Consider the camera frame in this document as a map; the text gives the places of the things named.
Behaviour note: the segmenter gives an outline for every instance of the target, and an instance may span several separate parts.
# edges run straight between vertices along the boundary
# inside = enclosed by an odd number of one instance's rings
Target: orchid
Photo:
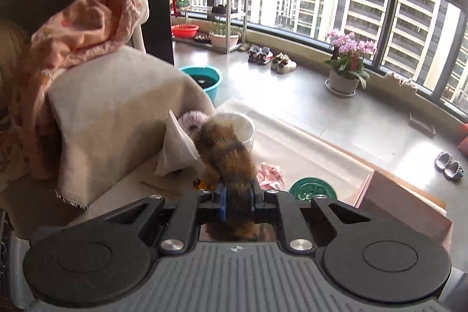
[[[334,47],[334,54],[325,61],[341,77],[359,79],[362,88],[366,88],[369,73],[364,68],[363,57],[375,53],[377,47],[371,40],[357,42],[353,38],[354,32],[344,33],[337,28],[327,33],[330,44]]]

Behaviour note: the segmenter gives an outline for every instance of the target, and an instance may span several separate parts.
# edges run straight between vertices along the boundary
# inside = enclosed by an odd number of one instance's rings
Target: tiled floor
[[[175,64],[213,65],[224,81],[215,106],[231,97],[255,106],[303,130],[336,144],[446,203],[453,221],[450,254],[453,265],[468,272],[468,179],[452,183],[437,172],[433,161],[447,150],[462,162],[468,174],[468,160],[441,134],[432,139],[408,125],[407,112],[398,110],[370,92],[357,91],[351,99],[330,94],[326,76],[308,68],[278,75],[268,67],[247,62],[247,53],[234,52],[229,58],[183,43],[174,45]]]

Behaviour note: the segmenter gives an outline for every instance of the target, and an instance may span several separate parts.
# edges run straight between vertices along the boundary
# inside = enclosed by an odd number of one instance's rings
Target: pair of slippers
[[[267,46],[260,48],[257,45],[252,45],[249,49],[249,63],[258,65],[266,65],[273,60],[273,52]]]
[[[463,177],[462,164],[458,160],[452,161],[452,155],[447,151],[441,152],[434,163],[436,168],[443,171],[449,180],[459,180]]]
[[[297,64],[287,54],[280,53],[271,62],[271,69],[279,74],[286,74],[296,69]]]

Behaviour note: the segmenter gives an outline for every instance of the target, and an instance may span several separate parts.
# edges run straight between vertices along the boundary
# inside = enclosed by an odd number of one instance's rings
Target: black circular joint
[[[424,234],[382,220],[347,225],[326,247],[322,265],[345,291],[402,304],[441,292],[451,270],[445,249]]]
[[[93,221],[37,242],[23,270],[33,293],[46,302],[89,307],[137,287],[150,265],[150,251],[131,226]]]

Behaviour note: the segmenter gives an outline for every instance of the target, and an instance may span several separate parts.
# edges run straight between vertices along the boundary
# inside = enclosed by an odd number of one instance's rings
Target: potted plant
[[[369,73],[364,68],[363,58],[375,53],[375,43],[372,41],[355,41],[354,32],[345,34],[335,29],[327,34],[334,53],[325,63],[331,66],[330,75],[325,82],[329,90],[341,93],[343,96],[354,95],[357,85],[361,83],[366,88]]]
[[[231,25],[231,33],[229,37],[229,46],[235,46],[239,40],[239,33],[235,31]],[[226,47],[226,22],[223,20],[217,20],[213,29],[210,31],[211,44],[219,48]]]

